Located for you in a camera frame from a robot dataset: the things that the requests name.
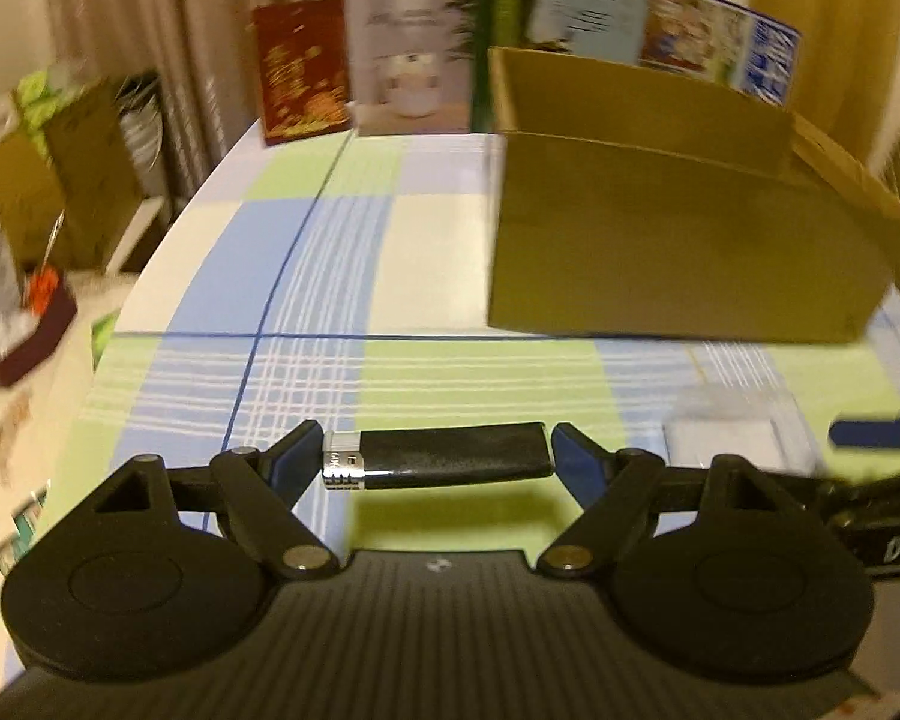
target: metal screw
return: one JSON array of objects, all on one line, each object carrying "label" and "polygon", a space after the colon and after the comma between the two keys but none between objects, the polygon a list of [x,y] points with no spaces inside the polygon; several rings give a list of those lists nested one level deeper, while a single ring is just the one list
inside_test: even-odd
[{"label": "metal screw", "polygon": [[837,512],[833,517],[830,518],[830,523],[835,528],[850,528],[854,522],[853,512],[849,509],[844,509],[842,512]]},{"label": "metal screw", "polygon": [[330,562],[330,553],[314,544],[290,547],[283,553],[283,565],[298,571],[316,571]]},{"label": "metal screw", "polygon": [[586,547],[562,544],[544,552],[543,560],[559,571],[580,571],[593,562],[593,553]]}]

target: curtain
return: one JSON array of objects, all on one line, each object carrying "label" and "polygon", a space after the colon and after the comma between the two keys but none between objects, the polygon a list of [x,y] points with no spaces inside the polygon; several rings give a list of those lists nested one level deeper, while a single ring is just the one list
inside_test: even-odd
[{"label": "curtain", "polygon": [[50,0],[58,58],[125,76],[155,68],[175,192],[189,199],[256,118],[250,10],[297,0]]},{"label": "curtain", "polygon": [[788,106],[866,162],[900,44],[900,0],[749,0],[802,33]]}]

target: book cover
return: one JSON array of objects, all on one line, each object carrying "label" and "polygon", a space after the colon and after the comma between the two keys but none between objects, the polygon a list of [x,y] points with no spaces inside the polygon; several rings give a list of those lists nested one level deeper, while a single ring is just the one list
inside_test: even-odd
[{"label": "book cover", "polygon": [[268,146],[350,127],[342,0],[253,11]]},{"label": "book cover", "polygon": [[783,105],[800,33],[726,0],[650,0],[640,64]]},{"label": "book cover", "polygon": [[362,135],[470,130],[473,0],[344,0]]}]

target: floor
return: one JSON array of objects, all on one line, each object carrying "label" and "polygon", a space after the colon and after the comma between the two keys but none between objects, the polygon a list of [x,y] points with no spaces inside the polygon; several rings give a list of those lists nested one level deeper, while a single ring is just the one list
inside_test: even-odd
[{"label": "floor", "polygon": [[[0,391],[0,417],[22,389],[31,391],[31,420],[21,430],[8,463],[7,487],[0,479],[0,541],[14,531],[12,512],[53,474],[69,427],[93,380],[90,333],[93,322],[120,308],[135,278],[128,275],[76,274],[72,286],[79,314],[55,355],[13,391]],[[0,686],[4,675],[7,631],[0,618]]]}]

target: plaid tablecloth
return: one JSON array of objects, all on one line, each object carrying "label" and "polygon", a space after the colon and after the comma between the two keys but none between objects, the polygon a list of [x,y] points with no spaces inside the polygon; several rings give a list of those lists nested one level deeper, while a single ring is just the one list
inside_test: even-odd
[{"label": "plaid tablecloth", "polygon": [[[134,454],[206,463],[223,447],[266,447],[305,418],[340,430],[566,420],[606,447],[665,455],[674,401],[707,382],[789,391],[799,429],[840,474],[900,470],[900,456],[826,444],[838,413],[900,410],[896,293],[852,346],[486,327],[486,148],[482,135],[344,133],[264,149],[252,128],[127,301],[45,517]],[[314,484],[298,506],[341,551],[519,546],[531,558],[577,513],[556,479],[365,494]]]}]

